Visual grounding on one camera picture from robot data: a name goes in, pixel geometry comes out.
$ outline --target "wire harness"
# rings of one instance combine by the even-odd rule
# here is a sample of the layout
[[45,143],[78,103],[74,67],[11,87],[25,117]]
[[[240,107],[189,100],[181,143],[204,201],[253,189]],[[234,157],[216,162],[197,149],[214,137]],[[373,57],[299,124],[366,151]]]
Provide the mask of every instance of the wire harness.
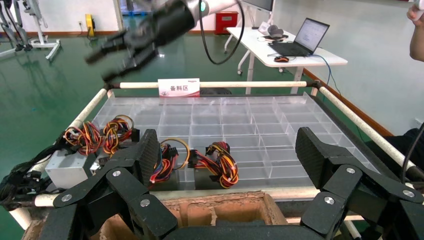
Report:
[[224,189],[231,188],[239,181],[239,168],[230,155],[230,146],[227,143],[214,142],[206,148],[205,155],[198,150],[192,150],[190,155],[189,168],[208,169],[213,174],[210,176],[211,180],[219,182]]

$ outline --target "black connector plug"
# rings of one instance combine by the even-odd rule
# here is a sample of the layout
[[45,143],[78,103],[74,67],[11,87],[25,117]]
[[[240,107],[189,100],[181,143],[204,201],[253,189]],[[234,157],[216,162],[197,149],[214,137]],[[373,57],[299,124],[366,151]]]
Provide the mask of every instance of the black connector plug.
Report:
[[198,154],[196,153],[196,150],[190,150],[190,156],[188,157],[188,164],[187,166],[190,169],[194,169],[195,166],[198,164]]
[[140,142],[140,129],[133,128],[131,130],[131,142],[133,143]]

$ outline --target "monitor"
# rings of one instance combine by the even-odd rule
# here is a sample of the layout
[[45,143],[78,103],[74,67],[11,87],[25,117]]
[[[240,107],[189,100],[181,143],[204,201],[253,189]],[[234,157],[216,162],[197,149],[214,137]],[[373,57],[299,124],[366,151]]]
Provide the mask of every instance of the monitor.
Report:
[[312,53],[317,49],[330,25],[306,18],[302,27],[297,33],[294,42],[302,45]]
[[274,0],[243,0],[243,2],[269,12],[273,11]]

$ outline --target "clear plastic tray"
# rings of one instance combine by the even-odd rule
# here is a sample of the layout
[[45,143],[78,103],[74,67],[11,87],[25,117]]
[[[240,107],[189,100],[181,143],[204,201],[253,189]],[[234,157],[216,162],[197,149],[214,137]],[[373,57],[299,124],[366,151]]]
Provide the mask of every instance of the clear plastic tray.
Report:
[[[144,132],[155,129],[159,141],[181,138],[204,152],[224,141],[239,168],[237,187],[312,186],[299,162],[296,135],[309,127],[327,144],[347,148],[367,168],[378,172],[327,114],[307,94],[279,97],[109,98],[94,119],[101,128],[116,115],[129,115]],[[178,146],[180,166],[187,153]],[[179,170],[183,183],[194,170]]]

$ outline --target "black robotic finger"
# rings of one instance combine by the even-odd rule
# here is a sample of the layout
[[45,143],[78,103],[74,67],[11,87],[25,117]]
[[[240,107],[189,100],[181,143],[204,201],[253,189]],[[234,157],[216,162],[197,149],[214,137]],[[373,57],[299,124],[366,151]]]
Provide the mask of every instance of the black robotic finger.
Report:
[[127,31],[122,31],[114,36],[109,37],[99,49],[94,50],[90,55],[85,57],[87,64],[94,64],[106,57],[109,53],[118,52],[127,49],[124,36]]
[[159,54],[158,49],[154,43],[143,50],[133,51],[130,57],[123,63],[122,67],[117,71],[110,71],[102,76],[105,83],[110,83],[117,77],[124,77],[125,75],[139,70],[150,63]]

